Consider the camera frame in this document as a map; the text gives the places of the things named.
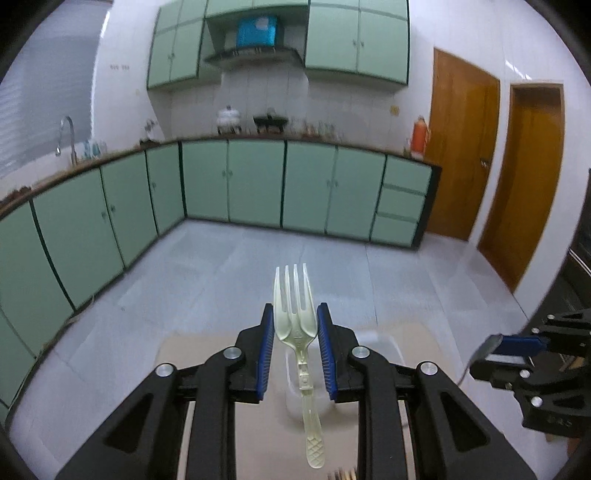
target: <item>kitchen counter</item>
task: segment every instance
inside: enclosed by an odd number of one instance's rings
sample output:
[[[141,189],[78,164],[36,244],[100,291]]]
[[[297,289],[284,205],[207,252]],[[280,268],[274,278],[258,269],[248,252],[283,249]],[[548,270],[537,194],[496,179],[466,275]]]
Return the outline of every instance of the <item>kitchen counter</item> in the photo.
[[[130,148],[128,150],[122,150],[118,152],[113,152],[107,155],[104,155],[101,158],[97,158],[95,160],[86,160],[82,161],[75,167],[70,167],[67,170],[60,171],[56,174],[53,174],[32,186],[30,189],[21,189],[19,194],[15,194],[15,192],[11,192],[6,198],[12,197],[9,201],[0,200],[0,219],[14,211],[16,208],[21,206],[23,203],[29,201],[31,198],[36,197],[40,193],[44,192],[47,189],[54,187],[72,177],[76,177],[77,175],[84,173],[85,171],[92,170],[94,168],[100,167],[101,165],[107,164],[109,162],[118,160],[120,158],[126,157],[133,153],[138,153],[145,150],[150,150],[152,148],[158,148],[165,145],[170,145],[177,142],[193,142],[193,141],[202,141],[202,140],[286,140],[286,141],[298,141],[298,142],[310,142],[316,144],[325,144],[325,145],[335,145],[338,147],[346,147],[346,148],[358,148],[361,150],[367,150],[375,153],[383,153],[386,155],[394,155],[396,157],[406,158],[410,161],[415,161],[417,163],[425,163],[428,162],[421,162],[420,160],[415,160],[413,158],[408,158],[404,156],[401,152],[395,150],[387,150],[383,148],[376,148],[370,145],[363,145],[363,144],[354,144],[349,142],[340,142],[335,140],[327,140],[321,137],[301,137],[298,135],[285,135],[285,134],[245,134],[245,135],[235,135],[235,134],[225,134],[225,135],[202,135],[199,137],[178,137],[171,140],[166,140],[158,145],[151,145],[149,147],[141,147],[137,145],[134,148]]]

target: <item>white plastic container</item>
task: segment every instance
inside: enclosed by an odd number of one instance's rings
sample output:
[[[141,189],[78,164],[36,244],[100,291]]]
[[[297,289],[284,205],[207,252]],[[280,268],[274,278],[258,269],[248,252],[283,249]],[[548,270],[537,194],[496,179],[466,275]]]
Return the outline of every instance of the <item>white plastic container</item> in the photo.
[[[391,335],[386,335],[375,330],[367,330],[356,334],[360,345],[371,348],[384,356],[391,364],[403,365],[400,348]],[[326,415],[335,404],[330,401],[324,385],[324,372],[320,357],[320,345],[318,339],[308,347],[308,366],[314,383],[314,402],[318,415]],[[301,395],[297,377],[296,355],[291,348],[285,349],[285,370],[287,373],[287,388],[285,389],[285,405],[287,411],[294,420],[302,421]]]

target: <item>fork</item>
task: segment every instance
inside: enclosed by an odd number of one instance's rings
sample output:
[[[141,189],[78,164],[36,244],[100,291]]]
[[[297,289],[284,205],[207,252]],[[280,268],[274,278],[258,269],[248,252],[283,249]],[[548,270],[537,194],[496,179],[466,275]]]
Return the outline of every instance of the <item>fork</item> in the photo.
[[[294,265],[294,291],[296,313],[293,313],[291,304],[290,269],[285,266],[285,299],[287,305],[281,299],[280,269],[275,270],[275,284],[273,287],[273,318],[277,338],[284,344],[294,349],[298,368],[298,380],[300,384],[302,411],[304,418],[304,432],[306,434],[306,459],[312,468],[321,468],[324,465],[324,441],[322,440],[322,427],[316,406],[314,405],[314,385],[308,368],[308,346],[318,335],[318,321],[312,291],[308,280],[306,264],[302,265],[304,274],[304,301],[302,306],[300,297],[300,282],[298,280],[298,267]]]

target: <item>fork head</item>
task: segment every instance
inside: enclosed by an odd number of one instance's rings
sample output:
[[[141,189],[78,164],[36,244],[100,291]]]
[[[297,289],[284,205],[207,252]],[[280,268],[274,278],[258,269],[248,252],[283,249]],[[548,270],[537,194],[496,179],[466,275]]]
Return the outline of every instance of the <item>fork head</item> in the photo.
[[[273,289],[273,310],[275,331],[282,342],[292,336],[294,339],[305,341],[308,345],[318,334],[318,322],[312,301],[312,291],[306,264],[302,265],[304,275],[304,303],[300,295],[298,266],[293,268],[293,288],[295,294],[296,311],[294,313],[291,301],[291,280],[289,266],[285,266],[285,301],[281,297],[280,268],[275,270],[275,284]]]

